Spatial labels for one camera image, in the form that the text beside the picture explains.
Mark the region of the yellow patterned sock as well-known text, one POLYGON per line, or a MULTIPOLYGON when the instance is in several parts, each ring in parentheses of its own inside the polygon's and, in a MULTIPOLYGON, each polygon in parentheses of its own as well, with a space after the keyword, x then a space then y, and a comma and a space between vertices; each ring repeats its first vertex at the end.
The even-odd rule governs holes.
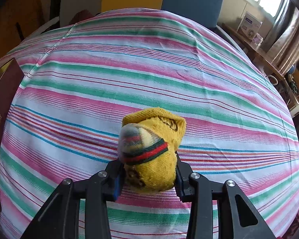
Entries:
POLYGON ((177 154, 186 120, 160 107, 125 116, 118 141, 126 184, 138 193, 171 189, 176 177, 177 154))

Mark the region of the striped bed sheet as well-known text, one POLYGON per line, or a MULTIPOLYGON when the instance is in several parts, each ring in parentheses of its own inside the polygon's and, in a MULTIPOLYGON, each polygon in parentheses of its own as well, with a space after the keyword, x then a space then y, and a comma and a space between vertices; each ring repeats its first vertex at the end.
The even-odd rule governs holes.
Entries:
POLYGON ((299 210, 299 142, 262 73, 209 29, 153 9, 121 9, 22 42, 24 78, 0 149, 0 230, 20 238, 64 179, 117 157, 124 116, 161 107, 186 120, 179 157, 234 180, 276 237, 299 210))

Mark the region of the wooden side desk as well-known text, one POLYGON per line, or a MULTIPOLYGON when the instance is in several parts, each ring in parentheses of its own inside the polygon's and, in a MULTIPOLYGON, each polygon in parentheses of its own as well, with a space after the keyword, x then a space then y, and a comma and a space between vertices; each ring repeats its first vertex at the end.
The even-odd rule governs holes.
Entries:
POLYGON ((265 73, 270 73, 273 78, 282 83, 287 93, 287 106, 292 118, 299 114, 299 71, 295 68, 292 72, 283 72, 278 70, 278 67, 269 61, 269 57, 264 51, 253 43, 248 38, 238 33, 232 27, 222 23, 222 29, 229 35, 237 39, 248 52, 246 55, 251 61, 255 61, 260 68, 263 68, 265 73))

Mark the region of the pink curtain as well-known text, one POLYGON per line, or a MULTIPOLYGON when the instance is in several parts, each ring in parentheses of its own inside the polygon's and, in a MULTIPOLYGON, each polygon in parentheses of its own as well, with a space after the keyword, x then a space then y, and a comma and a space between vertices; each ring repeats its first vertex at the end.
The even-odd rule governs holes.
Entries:
POLYGON ((273 27, 261 44, 267 60, 285 75, 299 61, 299 10, 283 0, 273 27))

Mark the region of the white appliance box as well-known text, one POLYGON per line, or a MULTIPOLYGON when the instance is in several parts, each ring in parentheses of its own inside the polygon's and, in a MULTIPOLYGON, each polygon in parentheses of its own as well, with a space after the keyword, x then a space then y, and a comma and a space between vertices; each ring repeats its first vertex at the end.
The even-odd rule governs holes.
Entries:
POLYGON ((237 32, 245 38, 253 40, 261 26, 261 21, 259 21, 249 12, 246 12, 239 23, 237 32))

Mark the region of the dark red pillow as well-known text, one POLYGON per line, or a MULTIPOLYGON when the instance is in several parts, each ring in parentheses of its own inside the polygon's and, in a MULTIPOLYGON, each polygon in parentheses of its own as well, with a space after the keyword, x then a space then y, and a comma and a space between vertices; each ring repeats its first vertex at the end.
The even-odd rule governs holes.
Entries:
POLYGON ((81 10, 80 12, 76 13, 74 17, 70 20, 69 25, 73 25, 75 23, 93 18, 94 15, 90 13, 88 10, 81 10))

